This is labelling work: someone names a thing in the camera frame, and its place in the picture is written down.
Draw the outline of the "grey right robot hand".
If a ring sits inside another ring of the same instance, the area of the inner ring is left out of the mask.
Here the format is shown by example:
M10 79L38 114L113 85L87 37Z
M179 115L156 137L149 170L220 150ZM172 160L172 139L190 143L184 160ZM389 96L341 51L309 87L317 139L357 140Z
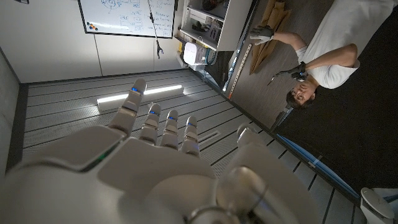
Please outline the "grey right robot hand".
M107 126L66 136L22 160L1 186L2 223L317 223L307 188L247 123L217 177L200 158L197 121L182 141L170 111L158 137L154 104L131 131L146 82L138 79Z

